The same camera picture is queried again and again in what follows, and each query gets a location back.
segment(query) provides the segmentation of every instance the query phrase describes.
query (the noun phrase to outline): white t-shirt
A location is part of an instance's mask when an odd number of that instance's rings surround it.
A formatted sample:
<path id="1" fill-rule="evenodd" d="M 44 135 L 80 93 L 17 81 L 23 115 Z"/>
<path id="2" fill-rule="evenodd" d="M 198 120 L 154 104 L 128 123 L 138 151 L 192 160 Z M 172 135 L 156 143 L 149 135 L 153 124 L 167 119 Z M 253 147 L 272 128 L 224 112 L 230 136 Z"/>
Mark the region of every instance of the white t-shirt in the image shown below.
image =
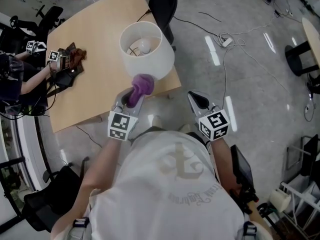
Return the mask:
<path id="1" fill-rule="evenodd" d="M 113 187 L 90 205 L 93 240 L 234 240 L 244 224 L 206 148 L 176 131 L 138 138 Z"/>

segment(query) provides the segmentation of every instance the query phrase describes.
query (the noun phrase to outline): black and white marker cube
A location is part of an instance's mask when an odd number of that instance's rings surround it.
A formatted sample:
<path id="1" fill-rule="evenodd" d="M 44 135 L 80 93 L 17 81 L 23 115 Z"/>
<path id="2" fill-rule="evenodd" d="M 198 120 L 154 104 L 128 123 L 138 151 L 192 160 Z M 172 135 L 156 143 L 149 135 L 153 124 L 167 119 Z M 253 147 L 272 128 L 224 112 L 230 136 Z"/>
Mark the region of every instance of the black and white marker cube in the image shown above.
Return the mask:
<path id="1" fill-rule="evenodd" d="M 110 111 L 108 120 L 108 137 L 121 141 L 128 140 L 128 136 L 134 129 L 137 122 L 137 117 Z"/>
<path id="2" fill-rule="evenodd" d="M 35 41 L 29 41 L 29 42 L 26 44 L 25 51 L 26 51 L 28 54 L 32 54 L 32 53 L 33 53 L 33 49 L 34 49 L 34 45 L 35 45 Z"/>
<path id="3" fill-rule="evenodd" d="M 224 109 L 199 119 L 199 131 L 210 141 L 215 141 L 228 134 L 230 121 Z"/>
<path id="4" fill-rule="evenodd" d="M 58 57 L 59 57 L 59 52 L 51 50 L 48 60 L 49 61 L 53 61 L 53 62 L 57 62 L 58 61 Z"/>

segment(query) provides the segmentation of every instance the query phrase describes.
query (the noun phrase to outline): white lamp shade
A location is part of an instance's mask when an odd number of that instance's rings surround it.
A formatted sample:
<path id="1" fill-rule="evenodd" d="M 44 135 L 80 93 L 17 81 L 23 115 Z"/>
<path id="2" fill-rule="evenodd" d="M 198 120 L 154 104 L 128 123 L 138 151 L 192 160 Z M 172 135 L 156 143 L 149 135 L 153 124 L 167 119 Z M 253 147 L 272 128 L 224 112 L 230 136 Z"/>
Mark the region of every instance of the white lamp shade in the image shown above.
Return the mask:
<path id="1" fill-rule="evenodd" d="M 150 53 L 141 56 L 127 53 L 133 43 L 147 38 L 159 39 L 157 47 L 152 49 Z M 160 80 L 174 66 L 174 50 L 161 29 L 152 22 L 139 21 L 129 25 L 122 32 L 119 43 L 125 69 L 132 77 L 138 74 L 148 74 L 156 80 Z"/>

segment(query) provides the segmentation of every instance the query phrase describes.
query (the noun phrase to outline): light bulb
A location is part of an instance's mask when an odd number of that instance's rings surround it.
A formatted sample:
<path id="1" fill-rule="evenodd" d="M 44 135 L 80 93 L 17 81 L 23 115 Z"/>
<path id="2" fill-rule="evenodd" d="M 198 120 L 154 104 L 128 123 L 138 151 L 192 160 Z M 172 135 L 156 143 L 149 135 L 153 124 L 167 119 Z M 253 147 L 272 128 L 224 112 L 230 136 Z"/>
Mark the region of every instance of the light bulb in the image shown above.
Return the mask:
<path id="1" fill-rule="evenodd" d="M 138 48 L 143 55 L 148 54 L 151 51 L 151 43 L 148 39 L 142 38 L 139 42 Z"/>

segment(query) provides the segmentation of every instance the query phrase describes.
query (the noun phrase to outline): person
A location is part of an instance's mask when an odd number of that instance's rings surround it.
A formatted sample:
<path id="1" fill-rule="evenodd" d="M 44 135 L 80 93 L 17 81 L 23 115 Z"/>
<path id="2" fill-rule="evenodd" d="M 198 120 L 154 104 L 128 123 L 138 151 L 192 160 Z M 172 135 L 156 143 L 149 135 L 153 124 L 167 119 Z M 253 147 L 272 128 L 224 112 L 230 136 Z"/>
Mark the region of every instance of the person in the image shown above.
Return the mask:
<path id="1" fill-rule="evenodd" d="M 1 79 L 0 77 L 0 101 L 8 103 L 21 98 L 24 105 L 34 105 L 39 100 L 39 94 L 35 98 L 24 98 L 22 95 L 29 94 L 51 72 L 57 71 L 57 63 L 52 61 L 44 68 L 36 69 L 29 63 L 24 62 L 29 56 L 30 54 L 26 51 L 15 56 L 0 51 L 0 67 L 9 70 L 8 78 Z"/>
<path id="2" fill-rule="evenodd" d="M 188 132 L 189 125 L 165 131 L 156 116 L 152 128 L 134 140 L 116 179 L 122 141 L 110 138 L 87 170 L 73 207 L 54 224 L 51 239 L 237 239 L 245 219 L 229 196 L 241 187 L 230 148 L 222 138 L 211 143 L 218 183 L 206 146 Z M 248 206 L 250 221 L 272 239 L 254 202 Z M 91 224 L 86 238 L 70 231 L 83 217 Z"/>

